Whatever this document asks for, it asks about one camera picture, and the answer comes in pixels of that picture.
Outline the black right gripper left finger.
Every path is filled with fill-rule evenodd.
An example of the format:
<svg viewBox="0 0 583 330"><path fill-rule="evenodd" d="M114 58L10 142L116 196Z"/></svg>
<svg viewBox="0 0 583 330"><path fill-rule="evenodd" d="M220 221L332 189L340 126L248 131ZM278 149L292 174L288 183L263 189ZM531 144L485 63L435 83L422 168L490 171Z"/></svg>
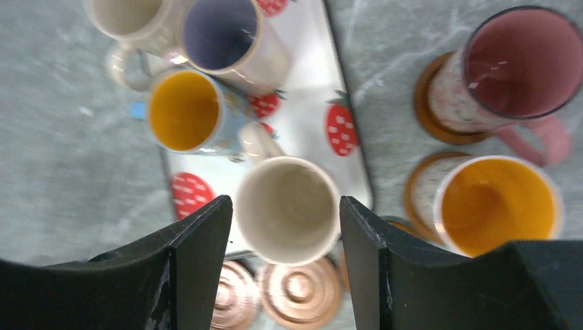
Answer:
<svg viewBox="0 0 583 330"><path fill-rule="evenodd" d="M1 328L209 329L232 213L221 195L88 261L2 261Z"/></svg>

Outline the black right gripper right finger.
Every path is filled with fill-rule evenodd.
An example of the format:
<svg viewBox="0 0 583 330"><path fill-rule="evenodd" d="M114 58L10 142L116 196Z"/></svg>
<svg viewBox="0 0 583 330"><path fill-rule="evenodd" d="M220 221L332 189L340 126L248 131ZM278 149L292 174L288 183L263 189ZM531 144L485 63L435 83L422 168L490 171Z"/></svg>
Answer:
<svg viewBox="0 0 583 330"><path fill-rule="evenodd" d="M582 242L512 241L467 258L340 200L358 329L581 329Z"/></svg>

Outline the brown wooden coaster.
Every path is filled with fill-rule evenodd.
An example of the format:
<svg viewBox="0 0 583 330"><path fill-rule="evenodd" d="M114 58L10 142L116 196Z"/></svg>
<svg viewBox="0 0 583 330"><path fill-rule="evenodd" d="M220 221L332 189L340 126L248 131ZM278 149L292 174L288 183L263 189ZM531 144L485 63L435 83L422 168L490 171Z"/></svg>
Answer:
<svg viewBox="0 0 583 330"><path fill-rule="evenodd" d="M413 190L416 178L419 176L422 170L424 170L432 163L437 162L438 160L465 156L470 156L470 154L460 151L445 151L429 155L422 159L418 165L416 165L409 178L407 179L404 189L404 208L408 219L412 223L411 231L414 230L418 237L433 243L443 243L439 236L433 233L430 228L421 220L421 217L419 216L419 213L413 204Z"/></svg>
<svg viewBox="0 0 583 330"><path fill-rule="evenodd" d="M263 310L287 329L320 329L343 300L339 271L327 257L300 266L266 263L256 280Z"/></svg>
<svg viewBox="0 0 583 330"><path fill-rule="evenodd" d="M249 329L259 305L259 287L252 273L239 262L224 262L210 329Z"/></svg>
<svg viewBox="0 0 583 330"><path fill-rule="evenodd" d="M454 52L447 52L434 59L429 63L423 72L419 75L415 86L413 107L415 115L420 126L424 131L431 135L434 139L442 141L447 144L466 145L482 142L490 138L492 135L488 132L477 133L462 133L453 131L448 127L442 125L440 121L432 114L428 90L432 79L441 69L444 63L453 55Z"/></svg>

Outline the white mug orange inside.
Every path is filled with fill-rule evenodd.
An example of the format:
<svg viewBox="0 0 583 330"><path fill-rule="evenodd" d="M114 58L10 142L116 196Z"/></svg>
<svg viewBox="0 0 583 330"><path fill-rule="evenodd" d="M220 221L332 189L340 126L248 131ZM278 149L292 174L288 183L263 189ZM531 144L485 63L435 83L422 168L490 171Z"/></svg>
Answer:
<svg viewBox="0 0 583 330"><path fill-rule="evenodd" d="M509 241L560 236L564 203L538 166L504 155L440 159L415 180L413 204L441 247L467 257Z"/></svg>

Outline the cream patterned mug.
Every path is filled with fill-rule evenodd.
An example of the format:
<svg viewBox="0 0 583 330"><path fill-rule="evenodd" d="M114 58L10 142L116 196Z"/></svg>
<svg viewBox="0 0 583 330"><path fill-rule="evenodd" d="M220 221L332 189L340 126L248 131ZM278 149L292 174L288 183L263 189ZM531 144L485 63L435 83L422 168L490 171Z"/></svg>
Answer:
<svg viewBox="0 0 583 330"><path fill-rule="evenodd" d="M340 193L321 167L286 155L258 123L239 131L252 167L234 199L242 239L263 260L285 266L324 257L340 236Z"/></svg>

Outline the blue mug yellow inside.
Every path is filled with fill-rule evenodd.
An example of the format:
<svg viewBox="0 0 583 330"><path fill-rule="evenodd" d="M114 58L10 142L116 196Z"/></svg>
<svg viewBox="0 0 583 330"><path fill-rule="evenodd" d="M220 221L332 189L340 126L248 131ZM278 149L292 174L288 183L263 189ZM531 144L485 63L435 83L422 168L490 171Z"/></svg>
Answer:
<svg viewBox="0 0 583 330"><path fill-rule="evenodd" d="M182 155L231 156L256 116L239 90L193 69L169 69L149 86L144 119L155 142Z"/></svg>

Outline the pink mug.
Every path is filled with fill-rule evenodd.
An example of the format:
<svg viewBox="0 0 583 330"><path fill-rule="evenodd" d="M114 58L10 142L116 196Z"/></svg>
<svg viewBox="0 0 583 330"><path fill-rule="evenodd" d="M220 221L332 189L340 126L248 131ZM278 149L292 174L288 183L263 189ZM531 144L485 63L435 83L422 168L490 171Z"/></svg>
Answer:
<svg viewBox="0 0 583 330"><path fill-rule="evenodd" d="M539 166L563 162L569 134L557 112L582 87L582 31L551 8L523 5L480 24L432 79L440 123L488 132Z"/></svg>

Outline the grey purple mug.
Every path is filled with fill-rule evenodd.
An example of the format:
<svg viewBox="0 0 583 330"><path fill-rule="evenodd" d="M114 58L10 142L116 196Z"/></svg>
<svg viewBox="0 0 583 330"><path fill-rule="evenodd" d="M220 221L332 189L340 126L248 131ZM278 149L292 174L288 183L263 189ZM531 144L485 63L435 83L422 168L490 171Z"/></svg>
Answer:
<svg viewBox="0 0 583 330"><path fill-rule="evenodd" d="M193 67L249 96L274 93L292 65L255 1L193 1L179 40Z"/></svg>

